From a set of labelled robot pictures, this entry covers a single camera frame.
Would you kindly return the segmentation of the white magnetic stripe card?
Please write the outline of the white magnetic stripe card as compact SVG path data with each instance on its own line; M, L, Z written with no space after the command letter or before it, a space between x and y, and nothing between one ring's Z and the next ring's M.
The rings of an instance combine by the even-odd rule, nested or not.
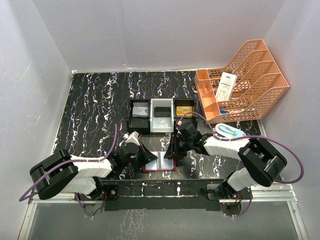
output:
M172 170L175 167L174 160L173 159L166 159L164 158L165 152L159 151L157 153L158 159L157 159L157 170Z

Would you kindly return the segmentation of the red leather card holder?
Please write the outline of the red leather card holder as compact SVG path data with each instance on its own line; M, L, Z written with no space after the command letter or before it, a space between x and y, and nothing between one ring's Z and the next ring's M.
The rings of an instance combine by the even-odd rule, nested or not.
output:
M165 151L152 151L157 157L143 166L142 170L148 172L174 172L176 170L176 161L174 159L165 158Z

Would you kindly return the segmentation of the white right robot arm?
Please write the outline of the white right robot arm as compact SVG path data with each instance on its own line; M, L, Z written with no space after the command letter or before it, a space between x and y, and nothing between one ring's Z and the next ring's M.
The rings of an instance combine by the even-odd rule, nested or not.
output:
M201 188L206 198L233 199L241 190L254 185L270 187L287 166L286 158L266 139L244 138L218 140L211 133L202 134L192 123L183 122L170 140L166 159L183 159L188 151L206 156L224 156L242 161L244 167L228 175L214 189Z

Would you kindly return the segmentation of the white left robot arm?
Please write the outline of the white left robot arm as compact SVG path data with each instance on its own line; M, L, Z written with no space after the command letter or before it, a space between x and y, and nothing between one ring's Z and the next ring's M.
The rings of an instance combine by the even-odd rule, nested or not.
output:
M96 178L105 178L129 165L141 168L158 159L138 137L136 131L127 135L118 150L114 150L117 141L114 138L107 155L99 158L80 157L71 155L66 149L59 150L30 169L31 189L41 200L51 199L59 193L83 194L97 200L103 195L104 188L96 183Z

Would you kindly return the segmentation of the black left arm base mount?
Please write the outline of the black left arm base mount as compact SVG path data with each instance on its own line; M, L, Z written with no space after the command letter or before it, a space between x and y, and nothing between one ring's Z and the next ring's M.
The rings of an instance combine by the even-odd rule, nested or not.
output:
M116 184L103 184L99 177L93 177L92 179L94 189L88 193L75 193L74 200L80 205L82 211L86 217L90 217L91 220L95 217L98 212L102 212L107 201L116 201L119 198L119 187ZM95 212L91 213L86 209L83 201L101 201L101 207Z

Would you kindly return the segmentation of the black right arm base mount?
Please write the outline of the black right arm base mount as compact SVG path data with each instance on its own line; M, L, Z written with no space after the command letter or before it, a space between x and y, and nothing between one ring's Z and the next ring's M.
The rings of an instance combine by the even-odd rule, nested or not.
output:
M205 188L201 188L199 195L204 196L208 200L232 200L233 202L222 202L220 210L222 213L229 217L238 217L244 215L250 208L253 200L252 191L249 189L249 202L247 207L242 210L243 192L235 191L230 186L221 184L208 184Z

